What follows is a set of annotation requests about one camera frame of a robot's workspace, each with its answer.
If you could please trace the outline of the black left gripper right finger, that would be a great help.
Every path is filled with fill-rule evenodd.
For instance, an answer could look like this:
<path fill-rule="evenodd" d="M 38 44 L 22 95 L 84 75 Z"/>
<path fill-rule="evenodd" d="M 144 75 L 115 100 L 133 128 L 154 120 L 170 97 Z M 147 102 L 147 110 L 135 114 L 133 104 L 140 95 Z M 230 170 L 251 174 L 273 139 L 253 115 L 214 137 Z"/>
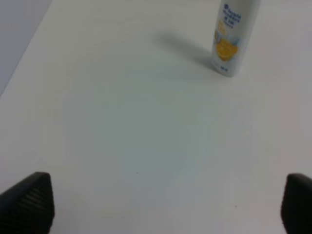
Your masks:
<path fill-rule="evenodd" d="M 281 219 L 288 234 L 312 232 L 312 179 L 289 174 L 281 204 Z"/>

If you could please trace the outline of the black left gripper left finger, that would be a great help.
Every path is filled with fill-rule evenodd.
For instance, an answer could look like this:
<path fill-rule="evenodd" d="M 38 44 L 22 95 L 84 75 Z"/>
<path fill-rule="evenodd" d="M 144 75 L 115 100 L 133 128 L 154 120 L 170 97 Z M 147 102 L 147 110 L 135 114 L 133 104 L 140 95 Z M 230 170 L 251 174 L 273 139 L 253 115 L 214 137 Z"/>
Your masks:
<path fill-rule="evenodd" d="M 48 234 L 54 217 L 49 173 L 35 172 L 0 194 L 2 234 Z"/>

